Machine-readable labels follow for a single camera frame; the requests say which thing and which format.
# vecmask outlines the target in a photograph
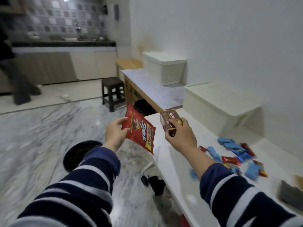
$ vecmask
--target person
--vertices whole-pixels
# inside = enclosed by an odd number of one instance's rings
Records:
[[[116,152],[130,131],[120,129],[125,120],[111,122],[106,128],[105,143],[91,149],[66,177],[48,186],[10,227],[111,226],[111,194],[120,171]],[[165,137],[201,179],[201,197],[221,226],[303,226],[299,217],[200,151],[187,120],[182,118],[182,121],[180,125],[170,120],[177,132],[175,137],[167,133]]]
[[[15,64],[15,55],[13,54],[9,39],[0,28],[0,69],[9,79],[13,92],[13,100],[16,105],[21,105],[31,101],[30,95],[40,95],[41,91],[27,78],[21,75]]]

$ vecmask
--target white lid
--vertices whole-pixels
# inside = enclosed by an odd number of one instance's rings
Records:
[[[176,56],[171,53],[166,52],[157,52],[157,51],[150,51],[144,52],[143,56],[158,63],[158,64],[182,64],[186,62],[186,59],[183,57]]]
[[[224,89],[217,83],[187,85],[185,88],[232,116],[244,114],[261,106],[249,97]]]

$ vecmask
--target wooden stool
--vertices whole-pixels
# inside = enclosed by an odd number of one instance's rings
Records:
[[[107,88],[108,93],[104,94],[104,87]],[[114,105],[118,103],[122,103],[125,101],[124,93],[120,92],[120,87],[123,87],[124,91],[124,83],[122,80],[120,80],[118,77],[110,77],[102,79],[102,104],[108,103],[109,111],[114,112]],[[117,100],[113,101],[113,94],[116,94]]]

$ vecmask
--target table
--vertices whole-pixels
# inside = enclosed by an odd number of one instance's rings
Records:
[[[116,60],[117,65],[117,77],[119,78],[119,69],[136,69],[136,68],[143,68],[143,63],[135,58],[130,59],[123,59],[118,58]]]
[[[217,142],[217,136],[196,121],[184,109],[177,109],[176,111],[181,117],[185,117],[188,120],[189,125],[196,135],[198,145],[204,147],[213,146],[220,155],[234,156],[231,151],[226,151],[225,148]],[[188,222],[194,227],[219,226],[209,206],[200,197],[199,181],[193,180],[190,176],[190,164],[165,140],[159,114],[146,116],[146,119],[156,127],[153,162],[159,168],[162,178]],[[280,180],[283,179],[290,185],[294,185],[292,175],[303,175],[303,162],[268,140],[258,137],[245,127],[231,138],[235,139],[236,142],[242,141],[248,143],[257,155],[257,160],[264,163],[265,171],[269,175],[269,178],[259,177],[257,183],[246,178],[249,183],[252,183],[269,197],[280,203],[276,199]],[[241,166],[242,173],[246,171],[246,168],[247,163]],[[289,212],[295,213],[284,204],[280,204]]]
[[[160,86],[145,75],[144,69],[122,70],[126,104],[132,105],[131,89],[135,89],[157,112],[178,109],[183,105],[184,84]]]

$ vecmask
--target striped sweater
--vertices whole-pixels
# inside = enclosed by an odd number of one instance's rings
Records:
[[[111,226],[113,182],[120,161],[104,147],[92,149],[79,166],[48,186],[10,227]],[[220,163],[200,182],[201,197],[221,226],[303,226],[302,220]]]

